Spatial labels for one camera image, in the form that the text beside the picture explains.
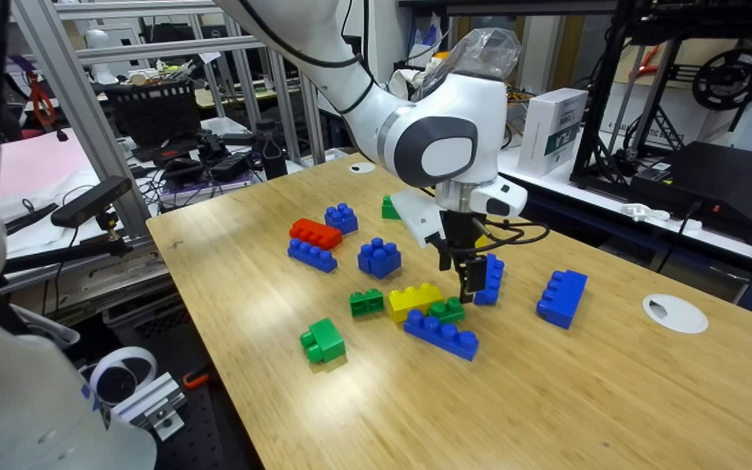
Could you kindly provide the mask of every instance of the floor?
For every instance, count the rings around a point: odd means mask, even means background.
[[[87,322],[79,328],[87,339],[79,350],[84,359],[97,359],[106,345],[139,345],[151,350],[160,371],[170,371],[174,380],[183,380],[189,371],[208,363],[207,350],[183,307],[172,316],[163,316],[125,331],[109,331],[99,318]],[[262,466],[250,438],[216,378],[198,392],[189,392],[180,416],[185,429],[160,446],[160,470]]]

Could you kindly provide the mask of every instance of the yellow lego brick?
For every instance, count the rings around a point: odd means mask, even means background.
[[[430,303],[442,301],[443,295],[438,292],[435,285],[411,285],[404,289],[391,289],[386,295],[386,312],[401,324],[404,316],[413,310],[413,307],[420,307],[425,310]]]

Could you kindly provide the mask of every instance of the lego brick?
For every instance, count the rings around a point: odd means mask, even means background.
[[[458,297],[435,301],[428,305],[428,316],[443,322],[443,324],[458,324],[465,318],[465,307]]]
[[[553,272],[536,310],[548,324],[569,328],[586,295],[588,277],[583,272]]]
[[[381,220],[400,220],[400,211],[396,211],[391,195],[381,199]]]
[[[378,310],[384,310],[384,295],[375,286],[351,295],[351,312],[352,316],[368,316],[368,312],[378,312]]]
[[[420,310],[408,312],[404,331],[465,359],[473,359],[481,348],[473,331],[460,331],[454,324],[422,316]]]
[[[495,305],[505,281],[505,261],[499,256],[486,256],[486,281],[482,289],[475,292],[475,305]]]
[[[358,230],[358,216],[356,216],[356,211],[352,211],[348,204],[328,207],[328,209],[323,211],[323,221],[327,221],[328,226],[337,226],[341,234]]]
[[[313,220],[297,220],[289,230],[289,237],[318,246],[323,250],[331,250],[341,242],[341,233],[337,226],[318,224]]]
[[[318,246],[304,242],[304,239],[289,239],[288,247],[289,258],[297,258],[301,263],[309,263],[318,272],[334,272],[337,261],[331,258],[328,250],[321,250]]]
[[[370,242],[361,246],[358,250],[358,269],[370,277],[390,277],[401,267],[401,254],[394,242],[373,237]]]
[[[344,354],[344,336],[331,318],[321,318],[301,335],[301,348],[310,363],[327,363]]]
[[[413,286],[404,286],[404,289],[391,289],[386,295],[386,312],[401,324],[404,316],[411,310],[425,310],[430,303],[442,301],[443,295],[438,292],[435,285],[413,285]]]

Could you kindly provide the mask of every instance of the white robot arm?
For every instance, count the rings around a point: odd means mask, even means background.
[[[341,42],[340,0],[216,0],[257,38],[285,55],[344,117],[356,147],[408,184],[435,184],[447,239],[430,239],[442,269],[458,267],[463,301],[482,285],[475,242],[482,213],[518,216],[527,191],[499,178],[506,87],[499,79],[443,73],[420,100],[384,90]]]

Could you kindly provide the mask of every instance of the metal pole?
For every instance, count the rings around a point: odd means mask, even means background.
[[[640,149],[646,147],[648,131],[652,128],[655,109],[660,104],[660,97],[664,97],[664,88],[668,83],[672,64],[680,58],[680,49],[682,49],[682,38],[665,42],[665,51],[664,51],[652,90],[648,93],[648,102],[642,107],[640,124],[636,124],[636,134],[635,134],[635,144],[629,149],[631,160],[636,160]]]
[[[189,21],[191,21],[193,37],[196,37],[196,38],[203,38],[198,15],[189,15]],[[208,59],[202,59],[202,63],[203,63],[203,64],[202,64],[202,68],[203,68],[203,79],[208,80],[208,88],[211,88],[211,100],[213,100],[216,115],[223,117],[223,115],[225,115],[225,107],[223,107],[223,90],[220,90],[216,73],[213,73],[213,68],[211,68]]]
[[[622,120],[627,117],[627,109],[629,109],[629,100],[631,100],[631,90],[635,90],[635,83],[636,83],[636,70],[640,70],[640,63],[642,63],[642,51],[646,51],[646,43],[636,49],[635,68],[629,73],[629,87],[627,87],[627,90],[622,97],[622,104],[618,104],[618,111],[617,111],[617,120],[614,120],[614,131],[610,131],[610,141],[608,141],[608,157],[614,153],[618,124],[622,124]]]
[[[93,100],[82,63],[76,59],[55,4],[46,0],[19,0],[12,2],[12,15],[23,38],[28,42],[40,70],[55,88],[69,122],[79,134],[79,141],[99,178],[122,175],[134,178],[125,164],[125,151],[114,141],[114,134]],[[134,237],[148,237],[146,220],[148,209],[139,191],[130,191],[114,200],[114,211],[122,226]]]
[[[242,37],[242,28],[233,19],[225,19],[225,30],[229,37]],[[240,93],[242,93],[242,104],[247,111],[247,128],[257,131],[257,122],[262,120],[262,107],[254,93],[254,75],[250,75],[247,55],[242,49],[233,49],[229,55],[238,68]]]
[[[288,141],[289,157],[301,161],[301,147],[297,147],[297,134],[294,134],[294,111],[292,111],[288,70],[285,70],[283,58],[275,49],[268,49],[268,64],[272,64],[272,83],[275,83],[275,93],[277,93],[283,136]]]
[[[627,28],[635,12],[635,2],[617,2],[617,10],[610,15],[610,28],[606,33],[606,49],[604,49],[604,59],[599,64],[599,73],[593,79],[593,88],[589,88],[589,100],[588,100],[588,109],[586,109],[586,128],[583,128],[583,144],[578,151],[578,161],[575,161],[575,184],[586,184],[588,178],[588,164],[593,161],[593,151],[599,151],[599,141],[601,141],[601,122],[606,115],[606,104],[608,104],[608,93],[610,93],[610,83],[614,83],[614,70],[627,38]]]
[[[313,164],[323,164],[323,124],[321,124],[321,111],[318,111],[318,90],[315,83],[301,75],[301,97],[304,97],[304,117],[309,128],[309,141],[313,149]]]
[[[88,21],[88,19],[142,19],[142,15],[203,15],[220,12],[223,7],[211,0],[144,0],[144,2],[57,2],[61,21]]]
[[[104,59],[148,59],[148,58],[183,58],[202,51],[223,49],[258,49],[262,42],[250,37],[211,37],[211,38],[189,38],[189,42],[151,42],[151,43],[127,43],[127,47],[104,47],[104,49],[76,49],[82,64],[104,63]]]
[[[216,70],[220,70],[220,90],[223,90],[223,100],[233,100],[236,102],[236,79],[229,75],[229,64],[225,59],[225,55],[220,51],[216,58]]]

